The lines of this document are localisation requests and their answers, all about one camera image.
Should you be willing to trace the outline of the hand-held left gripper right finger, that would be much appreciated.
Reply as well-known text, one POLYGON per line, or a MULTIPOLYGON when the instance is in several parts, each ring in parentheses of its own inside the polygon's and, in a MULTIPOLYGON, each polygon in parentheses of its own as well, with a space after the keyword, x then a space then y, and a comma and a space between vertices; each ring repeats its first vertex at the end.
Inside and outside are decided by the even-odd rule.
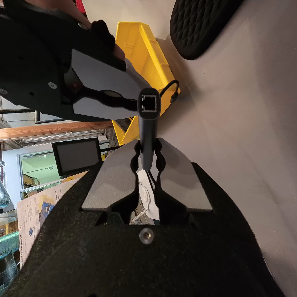
POLYGON ((191 213, 213 208, 188 157, 163 138, 156 142, 155 203, 161 225, 184 225, 191 213))

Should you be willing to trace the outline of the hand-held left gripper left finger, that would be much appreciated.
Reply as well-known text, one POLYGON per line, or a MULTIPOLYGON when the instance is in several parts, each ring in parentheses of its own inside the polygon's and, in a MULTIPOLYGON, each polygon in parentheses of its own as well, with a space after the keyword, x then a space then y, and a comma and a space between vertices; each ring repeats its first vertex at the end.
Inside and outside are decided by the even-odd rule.
POLYGON ((101 166, 82 209, 119 213, 129 224, 131 213, 139 203, 138 158, 140 142, 133 140, 110 154, 101 166))

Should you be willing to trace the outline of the white metal document stand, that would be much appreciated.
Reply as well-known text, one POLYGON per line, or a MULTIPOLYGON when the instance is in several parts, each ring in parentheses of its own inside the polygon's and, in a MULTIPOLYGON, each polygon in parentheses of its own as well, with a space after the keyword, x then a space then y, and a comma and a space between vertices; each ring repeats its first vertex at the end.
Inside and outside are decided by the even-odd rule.
POLYGON ((154 199, 154 183, 145 170, 138 171, 139 203, 131 213, 130 225, 159 225, 159 209, 154 199))

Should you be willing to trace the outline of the black partition panel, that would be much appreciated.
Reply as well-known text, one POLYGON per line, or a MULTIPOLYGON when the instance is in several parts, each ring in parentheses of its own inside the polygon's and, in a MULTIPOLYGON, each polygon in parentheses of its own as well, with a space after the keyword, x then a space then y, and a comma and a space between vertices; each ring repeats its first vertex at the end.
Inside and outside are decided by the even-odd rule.
POLYGON ((98 137, 60 141, 51 145, 60 176, 103 164, 98 137))

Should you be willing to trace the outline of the yellow plastic bin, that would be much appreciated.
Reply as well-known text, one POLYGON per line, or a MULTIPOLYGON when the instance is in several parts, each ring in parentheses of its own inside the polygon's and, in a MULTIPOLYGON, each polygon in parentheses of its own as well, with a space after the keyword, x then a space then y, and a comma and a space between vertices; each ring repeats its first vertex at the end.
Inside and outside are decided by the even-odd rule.
MULTIPOLYGON (((149 25, 141 22, 120 21, 117 24, 116 44, 124 51, 125 57, 135 70, 159 92, 175 80, 169 64, 155 39, 149 25)), ((161 113, 171 105, 176 84, 170 86, 161 98, 161 113)), ((121 128, 119 120, 112 121, 119 145, 139 139, 138 117, 128 118, 128 128, 121 128)))

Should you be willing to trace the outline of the black wrist rest pad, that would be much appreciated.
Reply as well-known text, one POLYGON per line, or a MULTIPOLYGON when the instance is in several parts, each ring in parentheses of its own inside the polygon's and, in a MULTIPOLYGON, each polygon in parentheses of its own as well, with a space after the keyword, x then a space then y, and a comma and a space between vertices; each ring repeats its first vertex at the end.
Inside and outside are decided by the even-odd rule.
POLYGON ((199 58, 211 46, 243 0, 176 0, 170 37, 180 56, 199 58))

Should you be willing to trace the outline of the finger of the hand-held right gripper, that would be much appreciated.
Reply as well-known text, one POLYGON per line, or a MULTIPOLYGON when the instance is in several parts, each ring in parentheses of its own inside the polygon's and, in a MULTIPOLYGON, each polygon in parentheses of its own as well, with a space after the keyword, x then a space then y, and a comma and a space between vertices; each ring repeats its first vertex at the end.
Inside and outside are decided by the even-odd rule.
POLYGON ((92 116, 110 120, 119 120, 138 116, 137 111, 123 107, 109 107, 96 99, 83 97, 73 104, 73 112, 79 115, 92 116))
POLYGON ((113 91, 126 99, 138 99, 140 92, 150 84, 125 59, 122 71, 96 60, 75 49, 72 50, 72 68, 82 84, 97 91, 113 91))

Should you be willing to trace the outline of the printed instruction sheet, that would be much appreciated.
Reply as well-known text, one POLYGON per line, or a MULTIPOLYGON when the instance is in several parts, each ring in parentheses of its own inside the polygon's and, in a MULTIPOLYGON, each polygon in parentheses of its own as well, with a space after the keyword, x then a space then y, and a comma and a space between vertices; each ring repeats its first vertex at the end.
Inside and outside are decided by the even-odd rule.
POLYGON ((23 268, 45 219, 62 196, 80 179, 60 183, 17 203, 20 269, 23 268))

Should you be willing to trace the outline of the wooden post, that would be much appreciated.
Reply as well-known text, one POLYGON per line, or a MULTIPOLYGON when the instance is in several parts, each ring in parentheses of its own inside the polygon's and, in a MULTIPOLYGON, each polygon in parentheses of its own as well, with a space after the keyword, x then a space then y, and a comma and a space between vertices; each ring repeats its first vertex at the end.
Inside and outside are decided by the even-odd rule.
POLYGON ((33 136, 53 135, 66 132, 85 132, 108 128, 113 128, 111 120, 98 122, 58 122, 57 124, 38 124, 27 127, 1 128, 0 140, 18 140, 27 137, 31 138, 33 136))

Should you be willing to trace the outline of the person's right hand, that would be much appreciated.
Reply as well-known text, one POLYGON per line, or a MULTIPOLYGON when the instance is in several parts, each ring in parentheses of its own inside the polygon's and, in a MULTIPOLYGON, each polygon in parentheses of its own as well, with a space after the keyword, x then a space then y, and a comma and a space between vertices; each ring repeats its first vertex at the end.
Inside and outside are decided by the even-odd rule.
POLYGON ((114 36, 109 32, 109 29, 103 20, 94 21, 91 23, 87 17, 85 17, 79 11, 79 9, 75 7, 73 1, 70 0, 50 0, 45 1, 45 3, 49 8, 63 11, 78 20, 87 29, 94 32, 107 46, 107 48, 113 52, 115 57, 125 60, 125 54, 123 50, 121 50, 121 48, 116 45, 114 36))

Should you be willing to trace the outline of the grey hub black lead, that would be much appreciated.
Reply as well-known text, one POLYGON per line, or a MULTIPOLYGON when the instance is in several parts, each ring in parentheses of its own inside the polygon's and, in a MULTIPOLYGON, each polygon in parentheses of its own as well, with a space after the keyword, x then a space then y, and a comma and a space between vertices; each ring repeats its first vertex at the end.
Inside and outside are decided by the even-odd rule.
MULTIPOLYGON (((162 96, 165 94, 165 92, 169 89, 169 87, 171 87, 172 85, 176 85, 176 89, 174 91, 174 93, 171 95, 171 99, 170 99, 170 103, 173 103, 176 101, 176 99, 178 98, 178 95, 179 95, 179 81, 178 80, 172 80, 171 82, 169 82, 164 88, 163 90, 161 91, 160 93, 160 97, 162 98, 162 96)), ((155 186, 156 186, 156 181, 154 179, 154 176, 152 175, 151 171, 150 170, 146 170, 146 175, 148 177, 148 180, 149 180, 149 183, 150 183, 150 186, 151 186, 151 189, 154 191, 155 189, 155 186)))

